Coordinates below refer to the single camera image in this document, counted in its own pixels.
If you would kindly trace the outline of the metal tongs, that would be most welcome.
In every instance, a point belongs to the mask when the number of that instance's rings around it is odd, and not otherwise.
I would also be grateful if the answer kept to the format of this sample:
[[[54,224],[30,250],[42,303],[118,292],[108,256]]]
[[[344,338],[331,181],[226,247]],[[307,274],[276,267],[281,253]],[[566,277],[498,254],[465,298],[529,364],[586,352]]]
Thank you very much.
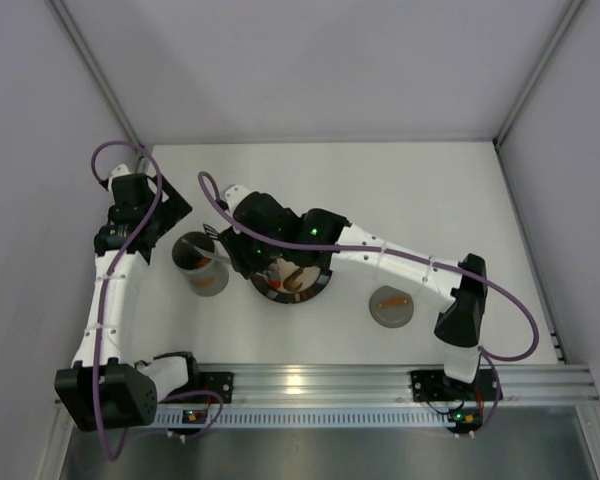
[[[218,232],[204,224],[203,231],[194,232],[192,239],[184,240],[184,245],[198,257],[229,265],[244,279],[262,277],[268,282],[282,283],[277,260],[270,257],[257,240],[231,227]]]

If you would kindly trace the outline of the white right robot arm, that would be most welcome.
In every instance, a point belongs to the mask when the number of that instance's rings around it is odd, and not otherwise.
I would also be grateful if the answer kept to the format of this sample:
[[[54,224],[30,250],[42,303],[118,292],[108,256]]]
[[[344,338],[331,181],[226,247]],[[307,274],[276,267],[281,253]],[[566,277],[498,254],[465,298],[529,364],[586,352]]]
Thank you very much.
[[[432,308],[434,335],[447,377],[471,383],[479,367],[478,344],[487,288],[486,263],[469,254],[451,266],[387,242],[346,217],[323,209],[297,215],[271,195],[231,185],[218,205],[231,225],[219,241],[244,278],[277,263],[327,273],[367,276]]]

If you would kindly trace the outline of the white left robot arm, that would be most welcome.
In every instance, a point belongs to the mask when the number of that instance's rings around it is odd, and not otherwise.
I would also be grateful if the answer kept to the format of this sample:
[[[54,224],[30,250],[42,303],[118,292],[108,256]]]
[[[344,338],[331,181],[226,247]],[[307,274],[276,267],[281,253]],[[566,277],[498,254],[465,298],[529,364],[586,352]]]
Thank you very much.
[[[167,180],[114,168],[104,182],[113,196],[106,224],[94,238],[96,278],[81,344],[54,388],[77,427],[93,432],[148,426],[159,402],[201,373],[190,352],[153,360],[131,357],[142,281],[159,239],[192,208]]]

